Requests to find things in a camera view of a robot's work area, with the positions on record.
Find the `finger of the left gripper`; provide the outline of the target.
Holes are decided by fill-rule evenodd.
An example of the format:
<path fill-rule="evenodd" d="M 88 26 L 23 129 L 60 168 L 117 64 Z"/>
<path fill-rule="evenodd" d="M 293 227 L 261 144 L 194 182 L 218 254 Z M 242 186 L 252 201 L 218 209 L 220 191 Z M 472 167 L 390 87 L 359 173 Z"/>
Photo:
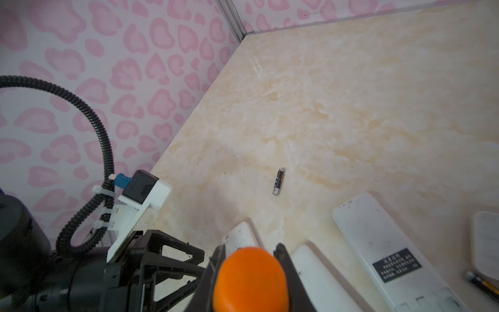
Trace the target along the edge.
<path fill-rule="evenodd" d="M 148 311 L 170 311 L 195 292 L 204 272 L 148 269 Z"/>
<path fill-rule="evenodd" d="M 136 244 L 136 261 L 141 269 L 201 269 L 205 252 L 160 230 L 137 231 L 141 238 Z M 188 259 L 180 261 L 164 256 L 164 247 L 183 252 Z"/>

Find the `red white remote control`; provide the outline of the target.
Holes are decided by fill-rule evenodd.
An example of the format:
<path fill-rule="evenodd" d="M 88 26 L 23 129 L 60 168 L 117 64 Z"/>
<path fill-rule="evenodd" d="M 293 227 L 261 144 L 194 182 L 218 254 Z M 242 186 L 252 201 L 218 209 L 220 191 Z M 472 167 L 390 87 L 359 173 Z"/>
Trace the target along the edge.
<path fill-rule="evenodd" d="M 347 200 L 332 217 L 393 311 L 467 310 L 373 195 Z"/>

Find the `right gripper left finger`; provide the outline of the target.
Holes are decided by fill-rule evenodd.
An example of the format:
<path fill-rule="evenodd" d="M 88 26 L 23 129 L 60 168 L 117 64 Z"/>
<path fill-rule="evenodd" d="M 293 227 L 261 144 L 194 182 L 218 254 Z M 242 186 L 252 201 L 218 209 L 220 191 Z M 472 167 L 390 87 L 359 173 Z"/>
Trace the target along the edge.
<path fill-rule="evenodd" d="M 209 258 L 209 262 L 203 276 L 201 277 L 196 291 L 194 292 L 191 301 L 189 302 L 185 312 L 213 312 L 213 294 L 217 276 L 226 259 L 226 246 L 224 244 L 218 246 Z"/>

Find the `black battery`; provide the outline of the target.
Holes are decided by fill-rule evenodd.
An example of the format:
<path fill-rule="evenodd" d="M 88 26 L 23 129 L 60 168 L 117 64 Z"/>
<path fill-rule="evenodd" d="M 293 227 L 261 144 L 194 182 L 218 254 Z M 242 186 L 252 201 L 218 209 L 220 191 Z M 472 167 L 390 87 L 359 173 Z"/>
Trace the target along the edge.
<path fill-rule="evenodd" d="M 491 300 L 494 300 L 496 303 L 499 301 L 499 289 L 495 287 L 493 284 L 488 282 L 485 278 L 480 276 L 479 274 L 466 271 L 464 273 L 465 279 L 473 284 L 476 288 L 486 294 Z"/>
<path fill-rule="evenodd" d="M 272 192 L 274 196 L 278 196 L 280 194 L 280 192 L 281 192 L 281 188 L 282 188 L 282 183 L 283 183 L 283 180 L 284 180 L 285 172 L 286 172 L 285 168 L 280 168 L 278 170 L 278 173 L 277 173 L 277 176 L 276 176 L 276 179 L 275 179 L 275 183 L 274 183 L 274 190 Z"/>

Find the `orange black screwdriver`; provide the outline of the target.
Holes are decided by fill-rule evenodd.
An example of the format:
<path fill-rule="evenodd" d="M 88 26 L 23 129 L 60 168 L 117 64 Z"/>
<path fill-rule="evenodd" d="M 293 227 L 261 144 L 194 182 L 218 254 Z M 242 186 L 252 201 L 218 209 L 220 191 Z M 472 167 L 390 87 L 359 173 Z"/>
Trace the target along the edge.
<path fill-rule="evenodd" d="M 288 311 L 284 270 L 259 247 L 240 248 L 222 263 L 213 291 L 214 311 Z"/>

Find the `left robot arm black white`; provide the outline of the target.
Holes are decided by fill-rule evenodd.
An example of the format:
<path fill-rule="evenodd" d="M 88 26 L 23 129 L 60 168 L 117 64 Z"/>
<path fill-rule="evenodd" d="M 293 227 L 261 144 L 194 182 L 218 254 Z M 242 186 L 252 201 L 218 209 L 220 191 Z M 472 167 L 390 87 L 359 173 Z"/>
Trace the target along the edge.
<path fill-rule="evenodd" d="M 21 201 L 1 195 L 1 310 L 168 311 L 204 273 L 202 250 L 159 230 L 134 231 L 107 252 L 57 255 Z"/>

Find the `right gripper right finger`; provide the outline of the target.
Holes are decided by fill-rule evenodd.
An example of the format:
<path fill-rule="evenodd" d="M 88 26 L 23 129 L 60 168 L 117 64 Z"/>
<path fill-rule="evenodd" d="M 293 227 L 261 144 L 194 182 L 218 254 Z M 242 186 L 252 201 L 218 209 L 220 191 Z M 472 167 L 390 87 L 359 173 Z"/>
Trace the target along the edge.
<path fill-rule="evenodd" d="M 274 257 L 278 260 L 285 273 L 289 297 L 288 310 L 316 312 L 284 244 L 279 243 L 275 247 Z"/>

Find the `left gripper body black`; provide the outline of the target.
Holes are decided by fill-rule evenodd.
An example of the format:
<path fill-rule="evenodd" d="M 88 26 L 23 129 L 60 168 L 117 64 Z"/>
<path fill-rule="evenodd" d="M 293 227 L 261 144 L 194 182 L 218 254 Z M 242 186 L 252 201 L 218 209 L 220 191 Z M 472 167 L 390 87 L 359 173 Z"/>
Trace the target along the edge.
<path fill-rule="evenodd" d="M 125 311 L 127 281 L 135 272 L 129 257 L 143 237 L 132 234 L 111 261 L 104 247 L 71 259 L 53 253 L 35 282 L 35 311 L 103 311 L 106 303 Z"/>

